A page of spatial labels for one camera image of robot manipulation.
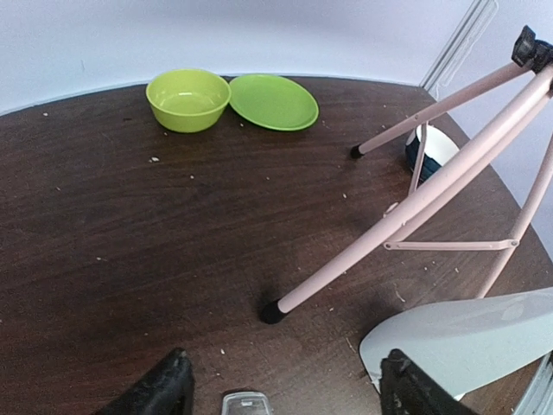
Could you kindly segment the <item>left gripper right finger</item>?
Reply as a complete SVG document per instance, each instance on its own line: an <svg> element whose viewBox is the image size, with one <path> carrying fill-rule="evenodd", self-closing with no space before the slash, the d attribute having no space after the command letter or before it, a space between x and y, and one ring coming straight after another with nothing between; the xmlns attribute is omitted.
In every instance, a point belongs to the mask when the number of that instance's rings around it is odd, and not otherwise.
<svg viewBox="0 0 553 415"><path fill-rule="evenodd" d="M475 415L429 377L400 349L381 361L379 381L383 415Z"/></svg>

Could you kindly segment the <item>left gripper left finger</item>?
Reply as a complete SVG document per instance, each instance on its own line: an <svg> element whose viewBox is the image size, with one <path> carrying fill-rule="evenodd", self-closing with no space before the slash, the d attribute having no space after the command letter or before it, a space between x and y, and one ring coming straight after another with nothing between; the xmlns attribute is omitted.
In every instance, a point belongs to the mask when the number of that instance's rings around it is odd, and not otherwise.
<svg viewBox="0 0 553 415"><path fill-rule="evenodd" d="M192 414L193 407L192 362L183 348L174 348L95 414Z"/></svg>

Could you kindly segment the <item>clear metronome cover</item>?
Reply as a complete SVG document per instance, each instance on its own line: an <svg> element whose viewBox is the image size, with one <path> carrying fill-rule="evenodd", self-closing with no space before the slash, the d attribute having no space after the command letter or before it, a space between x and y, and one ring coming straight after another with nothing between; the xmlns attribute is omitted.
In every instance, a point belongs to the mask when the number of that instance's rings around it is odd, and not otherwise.
<svg viewBox="0 0 553 415"><path fill-rule="evenodd" d="M264 393L228 393L222 400L222 415L272 415L273 409Z"/></svg>

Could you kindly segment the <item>pink music stand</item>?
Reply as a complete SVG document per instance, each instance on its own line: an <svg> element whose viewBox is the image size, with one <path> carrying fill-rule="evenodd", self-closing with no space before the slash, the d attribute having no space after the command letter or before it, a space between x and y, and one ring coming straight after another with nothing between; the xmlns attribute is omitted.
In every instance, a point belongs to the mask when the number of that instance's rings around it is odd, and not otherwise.
<svg viewBox="0 0 553 415"><path fill-rule="evenodd" d="M409 242L407 239L505 150L551 100L551 44L538 40L535 32L529 26L524 26L514 43L511 63L422 109L374 138L352 147L350 151L351 158L359 159L408 131L425 133L429 121L527 72L533 72L534 79L425 182L419 181L427 143L427 138L422 137L408 196L390 206L380 221L319 271L284 297L265 305L260 312L261 321L267 324L281 322L290 311L331 284L378 246L387 250L407 251L498 251L500 255L476 296L485 297L518 248L551 183L551 150L545 153L531 191L508 238L487 242Z"/></svg>

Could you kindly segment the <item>white metronome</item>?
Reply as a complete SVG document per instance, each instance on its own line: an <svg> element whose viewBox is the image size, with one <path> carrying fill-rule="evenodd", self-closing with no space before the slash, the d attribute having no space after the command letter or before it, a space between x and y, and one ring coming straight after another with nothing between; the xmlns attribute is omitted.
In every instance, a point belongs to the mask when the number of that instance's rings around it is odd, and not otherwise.
<svg viewBox="0 0 553 415"><path fill-rule="evenodd" d="M373 385L393 349L459 397L551 352L552 290L429 303L384 320L359 345Z"/></svg>

